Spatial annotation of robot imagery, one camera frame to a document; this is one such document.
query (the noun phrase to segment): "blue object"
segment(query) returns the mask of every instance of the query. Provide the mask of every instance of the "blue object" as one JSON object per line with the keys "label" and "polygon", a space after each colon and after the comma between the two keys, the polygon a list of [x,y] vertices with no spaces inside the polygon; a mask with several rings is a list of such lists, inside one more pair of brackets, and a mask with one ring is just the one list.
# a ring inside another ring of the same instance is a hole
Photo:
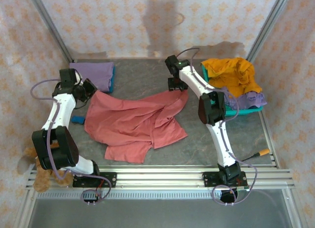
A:
{"label": "blue object", "polygon": [[[207,83],[209,83],[208,71],[206,70],[206,68],[203,64],[201,64],[201,68],[202,68],[203,78],[206,80]],[[237,111],[232,110],[231,107],[229,107],[227,105],[225,105],[225,108],[226,108],[226,113],[225,113],[226,116],[235,116]],[[247,115],[247,114],[252,113],[252,112],[261,111],[262,109],[263,109],[263,106],[261,106],[259,108],[253,107],[251,109],[240,110],[238,114],[239,115]]]}
{"label": "blue object", "polygon": [[71,122],[83,125],[85,122],[85,117],[84,116],[72,116]]}
{"label": "blue object", "polygon": [[114,91],[114,77],[115,77],[115,70],[116,70],[116,67],[114,66],[113,67],[113,76],[110,80],[110,88],[109,88],[109,91],[107,93],[111,94],[113,91]]}

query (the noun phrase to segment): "gray table surface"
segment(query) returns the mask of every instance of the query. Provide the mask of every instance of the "gray table surface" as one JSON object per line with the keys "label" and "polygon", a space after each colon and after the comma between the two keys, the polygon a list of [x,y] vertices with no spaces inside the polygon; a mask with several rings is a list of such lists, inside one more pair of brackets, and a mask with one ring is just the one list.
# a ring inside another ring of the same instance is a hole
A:
{"label": "gray table surface", "polygon": [[[113,97],[137,100],[168,89],[167,78],[171,77],[164,60],[117,59],[93,60],[94,62],[114,62],[116,67]],[[200,61],[194,62],[201,73]],[[87,106],[74,110],[72,115],[85,116]],[[198,98],[189,89],[189,99],[176,120],[185,129],[188,137],[172,145],[150,149],[144,165],[216,165],[217,153],[210,132],[198,117]],[[244,159],[259,150],[268,148],[258,113],[238,116],[226,123],[226,130],[234,154]],[[69,131],[75,140],[80,155],[94,160],[98,165],[131,165],[127,162],[105,160],[106,145],[93,141],[82,125],[69,124]],[[271,164],[269,156],[251,159],[253,164]]]}

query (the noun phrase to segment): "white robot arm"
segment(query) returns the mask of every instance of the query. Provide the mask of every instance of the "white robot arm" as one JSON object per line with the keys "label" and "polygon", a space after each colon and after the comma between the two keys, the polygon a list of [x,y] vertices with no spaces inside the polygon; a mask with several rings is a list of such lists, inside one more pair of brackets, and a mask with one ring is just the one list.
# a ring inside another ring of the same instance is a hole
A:
{"label": "white robot arm", "polygon": [[[68,131],[71,113],[77,100],[87,101],[97,88],[89,79],[83,82],[75,69],[61,69],[60,77],[61,81],[53,92],[54,103],[48,120],[41,130],[32,134],[40,164],[44,169],[53,169],[47,146],[57,145],[51,150],[56,169],[70,169],[72,172],[80,174],[97,175],[99,170],[96,163],[79,155],[78,148]],[[50,137],[50,145],[46,143],[47,137]]]}
{"label": "white robot arm", "polygon": [[168,57],[165,63],[173,75],[172,78],[168,79],[169,90],[183,91],[190,87],[199,98],[198,116],[210,131],[215,143],[220,180],[224,184],[229,184],[231,181],[234,183],[240,177],[241,169],[239,163],[231,157],[234,154],[225,128],[224,94],[215,91],[215,88],[190,66],[188,60],[180,62],[173,55]]}
{"label": "white robot arm", "polygon": [[[205,86],[208,86],[209,88],[214,89],[210,84],[208,84],[201,76],[196,72],[196,70],[192,67],[193,71],[195,72],[195,76],[199,78],[199,81],[203,82]],[[193,92],[197,95],[198,98],[200,98],[204,93],[209,94],[212,91],[207,90],[204,86],[202,86],[196,78],[193,76],[191,73],[190,66],[184,67],[182,70],[179,72],[179,78],[183,82],[185,82],[192,90]],[[212,126],[210,124],[206,124],[208,130],[211,133],[212,139],[215,143],[217,155],[218,155],[218,164],[221,165],[222,167],[226,166],[231,166],[235,164],[235,160],[228,154],[226,151],[221,133],[220,133],[220,124],[222,120],[215,122],[215,125]],[[225,142],[228,146],[229,152],[232,152],[230,142],[227,137],[226,129],[225,129],[225,122],[222,123],[221,125],[224,133],[224,138]]]}

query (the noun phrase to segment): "red cloth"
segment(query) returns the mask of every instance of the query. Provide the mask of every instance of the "red cloth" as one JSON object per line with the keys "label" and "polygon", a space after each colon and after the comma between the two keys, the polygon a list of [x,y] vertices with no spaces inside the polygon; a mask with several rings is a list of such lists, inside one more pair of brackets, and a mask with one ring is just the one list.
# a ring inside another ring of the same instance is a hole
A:
{"label": "red cloth", "polygon": [[97,91],[84,129],[92,139],[108,145],[105,159],[143,163],[150,148],[161,148],[187,136],[174,118],[187,100],[187,91],[166,91],[136,101]]}

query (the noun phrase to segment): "orange cloth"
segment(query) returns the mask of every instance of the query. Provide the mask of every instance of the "orange cloth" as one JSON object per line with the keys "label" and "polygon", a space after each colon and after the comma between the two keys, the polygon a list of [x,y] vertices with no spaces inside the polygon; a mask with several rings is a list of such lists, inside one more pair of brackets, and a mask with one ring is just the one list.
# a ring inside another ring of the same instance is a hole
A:
{"label": "orange cloth", "polygon": [[209,84],[216,88],[227,87],[236,98],[250,91],[262,91],[254,79],[254,66],[243,58],[208,59],[202,64],[208,72]]}

